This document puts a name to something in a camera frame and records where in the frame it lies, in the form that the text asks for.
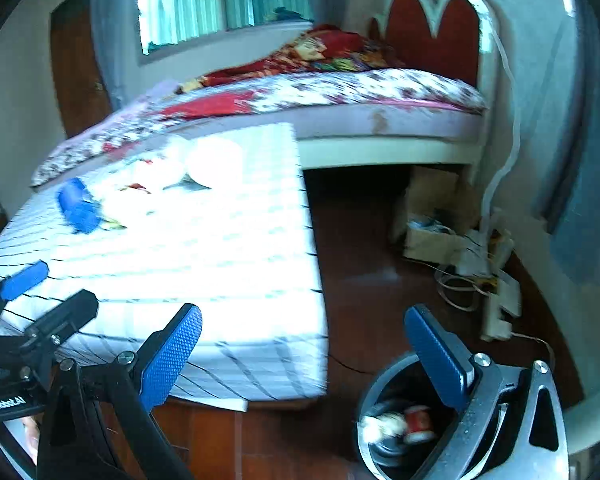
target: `trash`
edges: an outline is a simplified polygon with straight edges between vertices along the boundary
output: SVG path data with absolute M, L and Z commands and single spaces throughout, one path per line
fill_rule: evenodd
M 392 436 L 403 436 L 407 432 L 407 422 L 401 413 L 364 416 L 361 425 L 363 439 L 367 444 L 381 442 Z
M 423 444 L 437 437 L 433 431 L 428 406 L 411 406 L 405 410 L 404 418 L 407 426 L 404 441 L 407 444 Z

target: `blue gripper pad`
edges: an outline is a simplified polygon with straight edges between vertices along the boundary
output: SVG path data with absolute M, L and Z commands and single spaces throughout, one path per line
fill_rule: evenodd
M 470 353 L 454 334 L 446 332 L 424 306 L 412 306 L 404 314 L 404 328 L 411 347 L 445 406 L 458 412 L 468 404 L 468 378 L 449 346 L 459 344 L 462 358 Z
M 49 267 L 42 260 L 21 270 L 2 282 L 0 297 L 4 301 L 13 301 L 19 295 L 44 282 L 49 275 Z
M 202 332 L 200 309 L 189 303 L 182 308 L 189 308 L 189 311 L 179 321 L 176 320 L 179 313 L 176 314 L 162 330 L 162 334 L 166 333 L 168 338 L 142 370 L 139 396 L 147 413 L 154 406 L 160 406 L 167 400 L 179 373 L 200 338 Z M 176 326 L 173 327 L 172 323 L 175 320 Z

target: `mattress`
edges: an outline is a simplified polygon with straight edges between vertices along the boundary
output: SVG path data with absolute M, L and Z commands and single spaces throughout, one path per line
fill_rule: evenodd
M 386 110 L 356 108 L 357 115 L 347 119 L 342 114 L 349 110 L 340 108 L 343 105 L 378 105 Z M 93 134 L 80 136 L 79 142 L 64 142 L 55 149 L 36 169 L 31 185 L 41 186 L 91 158 L 124 150 L 135 142 L 179 128 L 191 120 L 231 116 L 236 118 L 231 127 L 291 121 L 298 126 L 301 139 L 375 134 L 461 138 L 471 130 L 469 124 L 479 126 L 484 106 L 475 88 L 420 70 L 263 77 L 203 88 L 166 100 L 146 101 L 142 107 L 119 113 L 106 121 L 106 127 L 92 128 Z M 324 108 L 334 108 L 334 115 Z M 300 109 L 305 112 L 289 114 L 289 117 L 284 114 Z M 310 115 L 312 110 L 317 118 Z M 240 123 L 237 119 L 240 116 L 262 117 L 244 119 Z M 463 123 L 457 136 L 449 125 L 456 121 Z
M 8 305 L 0 333 L 19 333 L 84 288 L 98 317 L 57 357 L 110 362 L 137 350 L 183 303 L 203 315 L 200 341 L 171 394 L 191 400 L 279 400 L 326 390 L 327 327 L 298 146 L 289 124 L 219 136 L 239 144 L 233 191 L 165 190 L 136 230 L 76 234 L 56 203 L 34 194 L 0 234 L 0 278 L 43 260 L 49 278 Z M 82 176 L 89 187 L 125 161 Z

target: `bed frame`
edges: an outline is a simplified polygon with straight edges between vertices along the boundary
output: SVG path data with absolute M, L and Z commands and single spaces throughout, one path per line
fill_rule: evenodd
M 483 95 L 488 110 L 477 142 L 426 137 L 328 137 L 299 141 L 303 169 L 373 164 L 463 164 L 474 179 L 491 128 L 498 51 L 494 12 L 484 0 L 391 0 L 370 20 L 369 37 L 393 47 L 408 68 L 461 79 Z

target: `wooden headboard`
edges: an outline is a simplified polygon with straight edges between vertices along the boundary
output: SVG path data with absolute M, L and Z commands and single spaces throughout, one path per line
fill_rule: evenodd
M 392 46 L 407 68 L 476 87 L 491 107 L 498 73 L 492 30 L 498 23 L 484 0 L 391 0 L 368 35 Z

